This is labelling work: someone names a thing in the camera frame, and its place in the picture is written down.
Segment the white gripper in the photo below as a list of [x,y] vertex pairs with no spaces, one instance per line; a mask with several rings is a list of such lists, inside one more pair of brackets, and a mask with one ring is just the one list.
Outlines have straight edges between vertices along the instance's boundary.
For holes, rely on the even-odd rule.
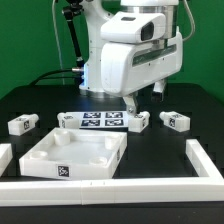
[[164,49],[152,50],[153,47],[151,42],[139,45],[106,43],[102,49],[102,87],[110,95],[125,96],[126,112],[131,116],[137,114],[136,96],[131,93],[156,82],[151,96],[153,101],[161,102],[166,88],[164,78],[177,73],[182,66],[180,32],[168,40]]

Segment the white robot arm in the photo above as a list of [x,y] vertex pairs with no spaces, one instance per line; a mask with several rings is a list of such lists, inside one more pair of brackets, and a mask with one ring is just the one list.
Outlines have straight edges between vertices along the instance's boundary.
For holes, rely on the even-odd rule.
[[120,0],[116,14],[102,0],[84,0],[89,58],[80,91],[94,97],[124,99],[127,112],[138,113],[136,93],[153,85],[164,92],[166,78],[180,71],[183,42],[178,6],[187,0]]

